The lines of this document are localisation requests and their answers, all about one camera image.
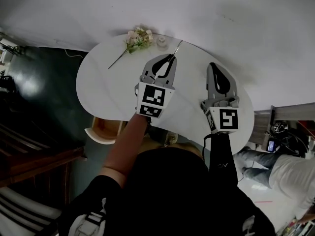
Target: black t-shirt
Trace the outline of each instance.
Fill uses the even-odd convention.
[[[110,177],[96,177],[63,211],[59,234],[68,235],[77,216],[100,212],[106,198],[104,235],[275,235],[263,212],[237,184],[222,184],[220,175],[186,150],[146,151],[138,155],[123,189]]]

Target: jeans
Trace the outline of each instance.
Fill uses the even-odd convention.
[[[245,177],[255,180],[256,182],[259,182],[271,189],[269,185],[269,177],[275,162],[281,155],[256,151],[252,149],[244,149],[238,152],[237,155],[245,161],[253,160],[260,165],[266,167],[267,169],[244,167],[242,169],[242,173]]]

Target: table top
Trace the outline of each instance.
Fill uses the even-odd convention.
[[[158,55],[173,53],[180,42],[179,39],[166,37],[168,50],[161,51],[155,45],[132,54],[128,53],[108,69],[124,52],[125,40],[126,35],[119,35],[100,43],[86,55],[79,68],[76,80],[77,95],[84,109],[93,116],[130,120],[137,106],[134,86],[139,83],[145,64]],[[161,117],[153,118],[152,126],[178,133],[203,145],[203,138],[210,134],[207,118],[200,108],[200,102],[207,99],[208,95],[207,67],[210,62],[215,62],[227,68],[209,53],[187,42],[181,44],[175,56],[175,94]],[[239,131],[230,134],[230,142],[232,152],[237,153],[252,134],[254,111],[243,86],[235,76],[233,78],[240,97],[240,112]],[[210,146],[210,141],[207,141],[206,148],[210,149]]]

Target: white floor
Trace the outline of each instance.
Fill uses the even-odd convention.
[[[253,167],[263,168],[258,163],[254,163]],[[238,180],[241,180],[243,176],[238,169],[237,171]],[[246,178],[239,182],[238,187],[266,214],[276,232],[295,217],[294,210],[297,203],[285,195]]]

